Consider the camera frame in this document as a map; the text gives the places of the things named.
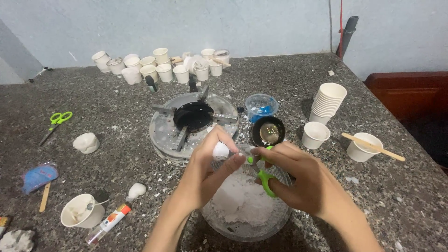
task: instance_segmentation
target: hand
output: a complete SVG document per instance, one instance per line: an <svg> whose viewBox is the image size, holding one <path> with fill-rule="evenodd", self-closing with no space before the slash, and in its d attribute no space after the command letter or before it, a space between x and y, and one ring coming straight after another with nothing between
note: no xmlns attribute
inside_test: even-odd
<svg viewBox="0 0 448 252"><path fill-rule="evenodd" d="M181 201L181 207L189 211L188 214L207 204L224 180L246 160L245 156L233 155L213 172L210 164L213 161L213 149L219 141L232 152L238 152L232 137L221 126L216 125L194 149L179 185L173 192L172 201Z"/></svg>
<svg viewBox="0 0 448 252"><path fill-rule="evenodd" d="M331 225L347 214L363 216L325 165L292 143L285 141L271 150L256 148L252 153L264 156L296 178L292 187L275 178L268 181L271 190L288 206L317 216ZM266 167L270 167L270 163L266 162Z"/></svg>

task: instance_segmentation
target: small black pan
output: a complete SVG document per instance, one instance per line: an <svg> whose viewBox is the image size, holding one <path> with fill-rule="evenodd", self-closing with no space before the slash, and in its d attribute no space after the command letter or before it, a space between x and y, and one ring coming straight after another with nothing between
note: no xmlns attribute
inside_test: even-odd
<svg viewBox="0 0 448 252"><path fill-rule="evenodd" d="M276 132L278 132L278 137L266 137L266 130L264 130L263 137L260 130L265 129L266 126L273 126L276 128ZM251 130L251 137L254 146L257 147L268 147L274 146L278 143L283 142L284 137L286 135L286 130L284 128L284 124L282 121L276 117L262 117L258 119Z"/></svg>

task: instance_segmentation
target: gas stove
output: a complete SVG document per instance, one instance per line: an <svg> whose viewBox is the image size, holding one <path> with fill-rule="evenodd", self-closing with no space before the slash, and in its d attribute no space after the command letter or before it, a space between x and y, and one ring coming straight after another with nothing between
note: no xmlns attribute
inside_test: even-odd
<svg viewBox="0 0 448 252"><path fill-rule="evenodd" d="M163 105L153 104L149 135L157 154L168 163L185 167L191 153L210 127L219 124L234 141L239 138L238 111L226 98L201 92L183 94Z"/></svg>

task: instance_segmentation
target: gray pipe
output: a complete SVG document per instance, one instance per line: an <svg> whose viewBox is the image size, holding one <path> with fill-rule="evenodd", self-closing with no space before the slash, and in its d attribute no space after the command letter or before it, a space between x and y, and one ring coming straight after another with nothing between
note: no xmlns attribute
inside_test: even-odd
<svg viewBox="0 0 448 252"><path fill-rule="evenodd" d="M345 51L347 51L347 47L349 47L352 35L356 31L356 24L358 23L358 19L358 16L351 16L348 19L347 24L345 25L344 33L342 35L342 58L344 58ZM336 55L339 55L339 46L337 47Z"/></svg>

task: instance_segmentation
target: scissors blade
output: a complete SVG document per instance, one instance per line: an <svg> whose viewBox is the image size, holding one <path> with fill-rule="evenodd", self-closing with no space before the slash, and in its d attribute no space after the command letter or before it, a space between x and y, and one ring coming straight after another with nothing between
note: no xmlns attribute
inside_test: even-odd
<svg viewBox="0 0 448 252"><path fill-rule="evenodd" d="M53 130L57 128L59 124L52 124L51 128L47 131L47 134L43 137L42 141L40 141L39 146L42 146L43 143L48 139L48 137L53 133Z"/></svg>

